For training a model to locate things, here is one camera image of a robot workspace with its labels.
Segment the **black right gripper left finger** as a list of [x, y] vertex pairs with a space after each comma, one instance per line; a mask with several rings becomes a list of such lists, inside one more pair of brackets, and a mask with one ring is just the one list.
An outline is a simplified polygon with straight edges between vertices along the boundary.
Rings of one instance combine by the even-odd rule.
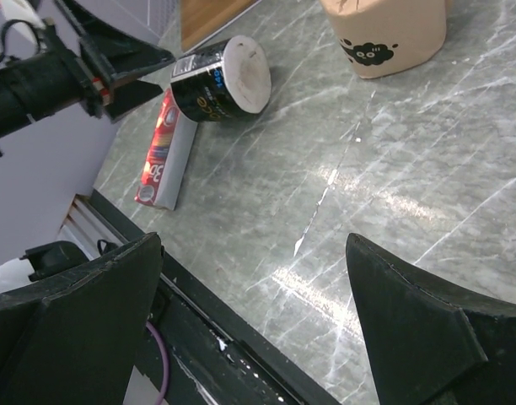
[[0, 404], [121, 404], [163, 266], [145, 234], [89, 260], [74, 244], [0, 265]]

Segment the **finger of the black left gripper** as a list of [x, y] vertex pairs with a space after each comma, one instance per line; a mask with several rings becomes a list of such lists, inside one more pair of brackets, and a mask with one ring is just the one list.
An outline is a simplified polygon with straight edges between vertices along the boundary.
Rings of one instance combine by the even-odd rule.
[[55, 4], [78, 35], [81, 58], [104, 84], [129, 84], [175, 61], [170, 51], [118, 30], [76, 1]]
[[143, 81], [140, 78], [124, 78], [108, 85], [102, 80], [102, 112], [112, 123], [135, 111], [141, 105], [158, 97], [163, 88], [158, 84]]

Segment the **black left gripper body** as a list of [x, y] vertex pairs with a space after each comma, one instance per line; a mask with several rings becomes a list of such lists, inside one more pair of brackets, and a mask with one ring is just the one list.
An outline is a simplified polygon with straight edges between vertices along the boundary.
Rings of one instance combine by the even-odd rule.
[[[27, 59], [7, 52], [8, 32], [17, 24], [34, 37], [35, 53]], [[0, 29], [0, 46], [0, 139], [74, 104], [100, 118], [112, 101], [102, 80], [67, 48], [53, 24], [41, 29], [10, 19]]]

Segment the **black paper roll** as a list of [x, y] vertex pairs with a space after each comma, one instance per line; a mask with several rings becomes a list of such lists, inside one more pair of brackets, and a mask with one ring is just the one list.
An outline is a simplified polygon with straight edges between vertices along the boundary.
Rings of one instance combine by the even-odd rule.
[[170, 85], [176, 104], [194, 122], [257, 116], [272, 87], [264, 49], [245, 35], [183, 56], [173, 66]]

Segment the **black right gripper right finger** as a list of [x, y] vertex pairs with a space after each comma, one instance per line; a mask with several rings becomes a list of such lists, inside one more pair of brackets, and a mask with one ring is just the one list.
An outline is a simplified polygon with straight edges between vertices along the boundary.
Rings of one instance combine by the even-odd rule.
[[355, 233], [347, 271], [382, 404], [516, 404], [516, 304]]

